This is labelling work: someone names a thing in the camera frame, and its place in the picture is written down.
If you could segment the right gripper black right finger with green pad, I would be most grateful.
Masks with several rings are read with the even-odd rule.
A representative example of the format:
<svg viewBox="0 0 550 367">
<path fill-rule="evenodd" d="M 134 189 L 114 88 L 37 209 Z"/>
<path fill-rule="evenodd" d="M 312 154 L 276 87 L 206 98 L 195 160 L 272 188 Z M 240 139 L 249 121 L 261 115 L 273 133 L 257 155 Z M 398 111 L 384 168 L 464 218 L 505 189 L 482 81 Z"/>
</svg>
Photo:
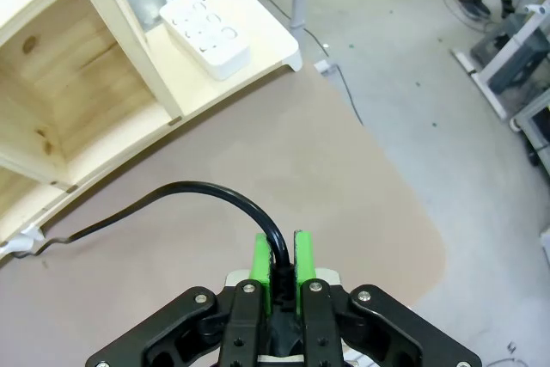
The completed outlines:
<svg viewBox="0 0 550 367">
<path fill-rule="evenodd" d="M 377 366 L 480 366 L 478 355 L 373 284 L 318 278 L 311 234 L 294 234 L 304 364 L 343 366 L 347 345 Z"/>
</svg>

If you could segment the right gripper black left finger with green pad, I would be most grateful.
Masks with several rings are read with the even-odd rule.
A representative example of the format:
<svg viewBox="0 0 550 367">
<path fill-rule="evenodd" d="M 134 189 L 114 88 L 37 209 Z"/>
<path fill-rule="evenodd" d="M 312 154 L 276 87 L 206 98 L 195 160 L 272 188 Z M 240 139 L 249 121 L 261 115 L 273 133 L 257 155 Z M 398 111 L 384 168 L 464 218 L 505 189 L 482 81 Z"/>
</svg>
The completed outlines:
<svg viewBox="0 0 550 367">
<path fill-rule="evenodd" d="M 220 366 L 255 366 L 272 251 L 254 240 L 250 277 L 215 294 L 195 286 L 100 349 L 87 366 L 190 366 L 218 349 Z"/>
</svg>

